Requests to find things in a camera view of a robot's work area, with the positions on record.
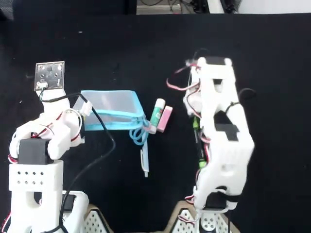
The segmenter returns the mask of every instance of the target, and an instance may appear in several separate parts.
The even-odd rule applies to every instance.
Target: green glue stick
[[[152,112],[152,116],[150,119],[150,131],[149,133],[155,134],[156,133],[156,128],[157,125],[160,121],[160,118],[163,113],[163,109],[165,107],[165,100],[164,99],[157,99],[155,102],[155,108],[154,111]]]

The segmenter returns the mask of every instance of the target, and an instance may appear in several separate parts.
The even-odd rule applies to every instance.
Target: pink eraser
[[[165,106],[164,111],[162,113],[161,119],[159,121],[159,124],[157,125],[157,130],[161,133],[164,132],[167,122],[170,119],[171,113],[173,111],[173,108],[170,106]]]

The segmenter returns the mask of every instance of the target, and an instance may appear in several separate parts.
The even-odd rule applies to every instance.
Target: black cable
[[[188,6],[191,6],[189,3],[183,1],[183,0],[179,0],[182,4],[184,4],[185,8],[187,9],[187,11],[191,14],[191,10],[188,8]]]
[[[66,98],[70,98],[70,97],[80,97],[84,102],[87,102],[87,99],[81,94],[81,93],[73,93],[73,94],[68,94],[68,95],[65,95],[65,96],[61,96],[61,97],[58,97],[58,98],[54,98],[54,99],[51,99],[51,100],[42,100],[42,102],[45,102],[45,103],[52,103],[52,102],[56,102],[56,101],[59,101],[59,100],[63,100],[63,99],[66,99]],[[88,170],[90,170],[93,166],[95,166],[96,164],[98,164],[99,162],[101,162],[102,160],[104,160],[105,158],[107,158],[111,152],[116,148],[116,142],[113,138],[113,136],[111,135],[110,131],[107,129],[107,127],[105,126],[103,120],[101,119],[101,117],[98,115],[98,113],[96,112],[96,110],[94,109],[94,107],[92,107],[92,112],[94,113],[94,115],[96,116],[96,118],[99,120],[100,124],[102,125],[104,131],[106,132],[106,134],[110,137],[110,140],[112,142],[112,147],[111,149],[101,155],[100,157],[98,157],[97,159],[95,159],[93,162],[91,162],[90,164],[88,164],[85,168],[83,168],[76,176],[75,178],[72,180],[71,184],[69,185],[66,193],[65,193],[65,196],[63,198],[63,201],[62,201],[62,205],[61,205],[61,208],[60,208],[60,212],[59,212],[59,225],[50,230],[50,231],[46,231],[46,232],[43,232],[43,233],[53,233],[59,229],[62,229],[64,233],[68,233],[67,229],[65,228],[65,226],[63,225],[63,214],[64,214],[64,208],[65,208],[65,203],[66,203],[66,200],[67,200],[67,197],[69,196],[69,192],[70,190],[72,189],[72,187],[74,186],[74,184],[76,183],[76,181],[82,176],[84,175],[84,173],[86,173]]]
[[[241,89],[239,92],[238,92],[238,99],[239,99],[239,101],[238,102],[231,102],[230,103],[230,105],[226,108],[226,110],[225,110],[225,113],[227,114],[227,112],[229,111],[229,109],[231,108],[231,107],[233,107],[234,105],[237,105],[237,104],[241,104],[241,97],[242,97],[242,94],[245,92],[245,91],[251,91],[252,93],[253,93],[253,95],[251,95],[250,97],[247,97],[247,98],[243,98],[244,100],[249,100],[249,99],[251,99],[251,98],[253,98],[253,97],[255,97],[256,96],[256,91],[254,90],[254,89],[252,89],[252,88],[248,88],[248,87],[246,87],[246,88],[243,88],[243,89]]]
[[[162,1],[164,1],[164,0],[159,0],[159,1],[157,1],[156,3],[153,3],[153,4],[147,4],[147,3],[145,3],[143,0],[140,0],[140,2],[142,3],[142,4],[144,4],[144,5],[146,5],[146,6],[155,6],[155,5],[158,5],[160,2],[162,2]]]
[[[230,225],[231,225],[231,221],[230,221],[230,212],[228,212],[228,233],[230,233]]]
[[[174,4],[177,2],[177,0],[175,0],[172,4],[170,4],[170,0],[167,0],[167,3],[168,3],[168,5],[170,6],[170,11],[171,12],[174,12],[173,11],[173,6],[174,6]]]

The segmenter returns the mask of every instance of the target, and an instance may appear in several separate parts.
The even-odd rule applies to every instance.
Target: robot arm
[[[63,75],[64,62],[36,65],[35,76],[39,80],[35,82],[35,91],[41,100],[66,95]],[[70,147],[84,143],[83,111],[79,113],[70,109],[68,99],[43,102],[43,105],[44,112],[39,118],[18,127],[10,143],[10,156],[18,163],[10,165],[9,190],[12,198],[8,233],[41,233],[59,225],[64,194],[63,161],[59,159]],[[40,204],[34,200],[34,192],[41,193]],[[71,191],[69,194],[74,199],[63,224],[69,233],[79,233],[88,197],[83,192]]]
[[[200,127],[209,139],[208,164],[201,169],[193,189],[194,206],[201,211],[226,212],[237,205],[246,182],[247,165],[254,149],[243,107],[235,87],[235,76],[229,58],[200,58],[191,68],[192,82],[200,80],[200,91],[187,96],[184,103],[188,114],[201,113]],[[214,116],[226,113],[231,124],[215,124]],[[225,208],[210,206],[210,196],[219,195]]]

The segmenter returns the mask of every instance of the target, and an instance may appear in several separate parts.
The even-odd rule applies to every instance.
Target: black table surface
[[[311,205],[311,15],[166,15],[93,17],[0,24],[0,218],[10,206],[7,153],[12,133],[43,108],[33,92],[35,63],[65,61],[65,90],[134,90],[147,117],[156,98],[174,108],[164,134],[149,137],[150,177],[128,132],[113,132],[117,149],[76,190],[88,194],[116,232],[163,230],[177,201],[190,195],[198,161],[184,93],[165,80],[198,48],[230,57],[256,149],[231,218],[244,232],[306,232]],[[184,72],[176,82],[187,83]],[[103,132],[64,156],[64,188],[109,148]]]

